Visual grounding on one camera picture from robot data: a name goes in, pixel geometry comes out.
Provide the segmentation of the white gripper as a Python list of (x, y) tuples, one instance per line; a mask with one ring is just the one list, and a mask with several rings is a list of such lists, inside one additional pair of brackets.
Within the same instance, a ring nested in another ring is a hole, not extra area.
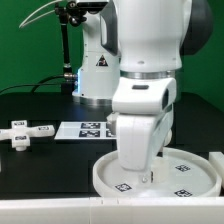
[(151, 164), (173, 124), (176, 80), (121, 77), (112, 99), (109, 128), (117, 139), (120, 165), (140, 173), (140, 182), (151, 184)]

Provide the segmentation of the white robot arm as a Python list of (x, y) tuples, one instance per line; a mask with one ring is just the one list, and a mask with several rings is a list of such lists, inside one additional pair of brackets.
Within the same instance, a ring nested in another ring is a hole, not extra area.
[(100, 44), (116, 57), (117, 88), (80, 90), (82, 99), (112, 100), (118, 164), (140, 184), (149, 184), (152, 162), (173, 124), (175, 72), (213, 30), (207, 0), (110, 0), (100, 12)]

